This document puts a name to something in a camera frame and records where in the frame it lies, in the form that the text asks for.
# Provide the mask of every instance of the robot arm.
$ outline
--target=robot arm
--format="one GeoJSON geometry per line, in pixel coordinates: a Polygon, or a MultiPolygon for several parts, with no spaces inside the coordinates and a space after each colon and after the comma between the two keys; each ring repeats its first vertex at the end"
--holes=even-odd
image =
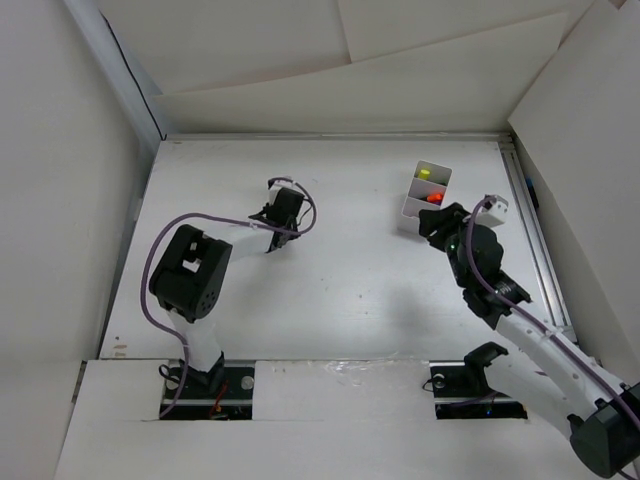
{"type": "Polygon", "coordinates": [[[188,369],[190,382],[209,394],[218,391],[224,380],[224,354],[210,313],[229,263],[270,253],[298,238],[298,215],[307,199],[286,183],[270,181],[262,210],[248,221],[224,219],[227,225],[211,231],[216,238],[191,225],[180,226],[151,275],[149,290],[189,346],[189,365],[181,368],[188,369]]]}
{"type": "Polygon", "coordinates": [[[420,212],[420,235],[446,252],[469,308],[544,373],[519,366],[519,352],[495,343],[468,354],[465,366],[482,387],[529,405],[591,471],[610,478],[640,455],[640,383],[628,387],[587,357],[500,269],[504,251],[491,227],[504,223],[506,207],[493,197],[472,215],[459,204],[420,212]]]}

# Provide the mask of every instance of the white wall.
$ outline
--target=white wall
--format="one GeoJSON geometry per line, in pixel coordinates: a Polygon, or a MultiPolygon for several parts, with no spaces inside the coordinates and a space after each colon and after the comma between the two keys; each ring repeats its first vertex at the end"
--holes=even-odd
{"type": "Polygon", "coordinates": [[[623,369],[628,362],[634,383],[640,371],[639,24],[639,2],[618,11],[597,0],[509,118],[539,172],[543,200],[554,204],[550,214],[541,208],[554,224],[545,233],[580,312],[572,312],[578,338],[605,366],[623,369]]]}
{"type": "Polygon", "coordinates": [[[516,145],[525,174],[534,182],[540,227],[580,346],[625,381],[637,383],[640,361],[588,257],[531,157],[519,141],[516,145]]]}
{"type": "Polygon", "coordinates": [[[91,358],[137,140],[61,1],[0,2],[0,361],[91,358]]]}

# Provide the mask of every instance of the cable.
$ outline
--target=cable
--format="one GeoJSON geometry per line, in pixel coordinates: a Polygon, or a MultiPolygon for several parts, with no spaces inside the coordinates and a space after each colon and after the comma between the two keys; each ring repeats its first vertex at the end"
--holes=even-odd
{"type": "Polygon", "coordinates": [[[184,356],[184,367],[182,369],[182,374],[180,375],[180,382],[178,383],[178,388],[175,391],[175,394],[173,396],[173,400],[171,401],[171,403],[167,405],[167,408],[165,408],[162,412],[160,412],[160,418],[167,415],[173,409],[173,407],[176,406],[178,399],[182,394],[182,390],[184,389],[184,385],[187,381],[187,371],[189,368],[189,343],[187,342],[187,339],[182,334],[180,334],[180,332],[170,327],[167,327],[166,325],[163,325],[162,323],[157,321],[155,318],[153,318],[153,315],[151,315],[151,311],[149,310],[149,305],[147,304],[147,286],[149,285],[149,273],[151,271],[151,264],[153,263],[153,258],[155,257],[156,251],[158,250],[158,247],[160,246],[160,243],[162,242],[164,237],[167,235],[167,233],[169,233],[169,231],[173,227],[190,218],[201,218],[204,220],[210,220],[212,222],[228,223],[231,225],[239,225],[242,227],[249,227],[249,228],[259,228],[262,230],[270,230],[274,233],[284,233],[287,235],[294,235],[298,237],[310,232],[311,229],[315,226],[316,221],[318,219],[318,208],[316,207],[316,203],[311,197],[311,195],[309,194],[309,192],[307,191],[307,189],[304,188],[302,185],[300,185],[298,182],[294,182],[290,178],[286,178],[286,177],[275,177],[270,179],[269,181],[270,182],[272,181],[273,182],[275,181],[289,182],[292,185],[295,185],[296,187],[298,187],[300,191],[302,191],[302,193],[305,194],[305,196],[309,201],[309,205],[311,205],[311,209],[313,211],[313,216],[311,217],[311,223],[307,228],[299,232],[294,232],[292,230],[288,230],[285,228],[271,227],[269,225],[265,225],[262,223],[255,223],[255,222],[244,221],[244,220],[234,220],[232,218],[215,217],[213,215],[207,215],[206,213],[197,213],[197,212],[185,213],[171,220],[160,231],[156,239],[153,241],[151,248],[149,249],[149,254],[147,255],[147,260],[145,261],[144,268],[142,270],[142,279],[140,281],[140,308],[142,308],[142,313],[144,317],[147,319],[147,321],[151,325],[162,330],[165,333],[168,333],[169,335],[173,335],[180,341],[180,343],[182,344],[182,352],[184,356]]]}
{"type": "Polygon", "coordinates": [[[422,389],[423,389],[425,392],[433,393],[433,390],[429,390],[429,389],[427,388],[427,385],[429,385],[431,382],[433,382],[433,378],[430,378],[429,380],[427,380],[426,382],[424,382],[424,384],[422,385],[422,389]]]}
{"type": "Polygon", "coordinates": [[[169,365],[165,365],[164,363],[158,367],[158,373],[162,378],[168,380],[170,382],[178,383],[180,379],[178,377],[172,377],[171,372],[169,370],[169,365]]]}
{"type": "Polygon", "coordinates": [[[211,407],[211,410],[209,410],[209,420],[212,420],[213,419],[213,414],[218,411],[218,405],[220,404],[220,400],[222,399],[224,394],[227,393],[228,388],[229,388],[229,382],[225,381],[222,384],[222,388],[220,389],[220,393],[218,393],[218,396],[216,397],[215,403],[211,407]]]}
{"type": "Polygon", "coordinates": [[[118,47],[118,51],[120,52],[120,56],[122,57],[122,60],[124,61],[124,66],[127,67],[127,71],[129,72],[129,75],[131,75],[131,78],[133,79],[133,83],[136,84],[136,87],[138,87],[138,92],[140,92],[140,96],[142,97],[142,101],[144,102],[144,106],[147,107],[147,112],[149,112],[149,115],[151,115],[151,120],[153,120],[153,124],[156,126],[156,130],[158,130],[158,135],[160,135],[160,140],[166,140],[167,136],[164,135],[164,137],[162,136],[162,130],[160,130],[160,126],[158,125],[158,122],[156,121],[156,117],[153,115],[153,112],[151,111],[151,108],[149,107],[149,104],[147,103],[147,99],[144,96],[144,93],[142,93],[142,88],[140,87],[140,84],[138,83],[138,79],[136,78],[136,76],[133,74],[133,71],[131,70],[131,67],[129,66],[129,62],[127,61],[127,57],[124,55],[124,52],[122,51],[122,47],[120,46],[120,42],[118,41],[118,37],[116,37],[116,34],[113,31],[113,28],[111,28],[111,24],[109,23],[109,20],[107,20],[107,17],[105,17],[102,12],[100,12],[100,16],[102,17],[102,19],[104,20],[104,23],[107,24],[107,28],[109,29],[109,32],[111,33],[111,36],[113,37],[113,41],[116,43],[116,47],[118,47]]]}
{"type": "Polygon", "coordinates": [[[489,411],[487,412],[487,415],[491,415],[491,413],[493,412],[493,406],[496,404],[496,397],[497,395],[494,395],[493,398],[491,399],[491,403],[489,404],[489,411]]]}
{"type": "Polygon", "coordinates": [[[624,411],[624,413],[629,417],[629,419],[634,424],[634,426],[638,429],[638,431],[640,431],[640,418],[636,416],[633,410],[631,410],[631,407],[627,405],[627,403],[616,393],[616,391],[613,388],[609,386],[609,384],[600,375],[598,375],[596,371],[594,371],[591,367],[589,367],[589,365],[583,362],[580,357],[578,357],[574,352],[572,352],[569,347],[567,347],[558,337],[556,337],[555,332],[552,332],[551,330],[549,330],[544,325],[543,322],[538,320],[536,317],[531,315],[522,307],[519,307],[517,304],[513,303],[508,298],[496,292],[495,289],[491,287],[491,285],[489,285],[489,283],[482,277],[482,274],[480,273],[476,265],[476,261],[473,258],[473,248],[472,248],[471,242],[473,240],[473,227],[476,222],[476,217],[478,216],[480,209],[486,204],[487,200],[491,202],[495,202],[496,197],[489,196],[482,199],[480,202],[478,202],[478,204],[473,209],[471,216],[469,217],[469,223],[467,225],[466,253],[469,261],[469,266],[471,267],[471,271],[473,272],[473,275],[476,277],[478,282],[480,282],[480,285],[482,285],[485,290],[491,293],[494,297],[496,297],[506,306],[515,310],[524,318],[529,320],[529,322],[531,322],[538,330],[540,330],[542,333],[548,336],[549,340],[551,340],[555,346],[557,346],[567,357],[569,357],[573,361],[573,363],[575,363],[578,366],[578,368],[580,368],[585,374],[591,377],[591,379],[594,382],[596,382],[604,391],[607,392],[607,394],[609,394],[609,396],[613,399],[613,401],[615,401],[620,406],[620,408],[624,411]]]}
{"type": "MultiPolygon", "coordinates": [[[[307,202],[307,203],[308,203],[308,202],[309,202],[309,200],[305,198],[305,199],[303,200],[303,202],[307,202]]],[[[300,217],[300,220],[298,220],[298,227],[299,227],[300,225],[302,225],[302,220],[304,220],[304,217],[306,217],[306,216],[307,216],[307,213],[309,213],[309,211],[311,211],[311,207],[307,208],[307,209],[304,211],[304,213],[302,214],[302,216],[300,217]]]]}
{"type": "Polygon", "coordinates": [[[480,403],[483,400],[488,400],[490,398],[496,398],[498,392],[489,392],[486,395],[478,398],[472,398],[471,400],[465,400],[464,402],[450,403],[450,407],[468,407],[469,405],[475,405],[476,403],[480,403]]]}

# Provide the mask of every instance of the red wire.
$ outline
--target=red wire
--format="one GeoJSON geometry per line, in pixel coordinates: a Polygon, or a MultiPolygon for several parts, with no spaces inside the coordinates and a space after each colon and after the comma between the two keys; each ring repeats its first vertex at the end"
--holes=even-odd
{"type": "Polygon", "coordinates": [[[218,404],[220,403],[220,399],[224,396],[225,393],[227,393],[228,388],[229,388],[229,381],[227,380],[222,384],[220,393],[216,397],[216,403],[214,403],[213,407],[211,407],[211,410],[209,410],[209,418],[213,417],[213,414],[218,411],[218,404]]]}

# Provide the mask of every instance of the white container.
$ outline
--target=white container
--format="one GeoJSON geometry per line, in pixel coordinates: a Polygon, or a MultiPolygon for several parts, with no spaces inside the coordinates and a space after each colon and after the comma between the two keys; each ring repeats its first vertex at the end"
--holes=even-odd
{"type": "Polygon", "coordinates": [[[400,230],[417,234],[420,228],[420,219],[418,217],[420,210],[440,210],[440,205],[427,202],[426,199],[429,195],[441,193],[443,195],[442,201],[444,202],[451,174],[452,170],[442,165],[424,161],[418,162],[409,185],[409,192],[398,215],[398,228],[400,230]],[[418,178],[422,170],[430,172],[426,180],[418,178]]]}

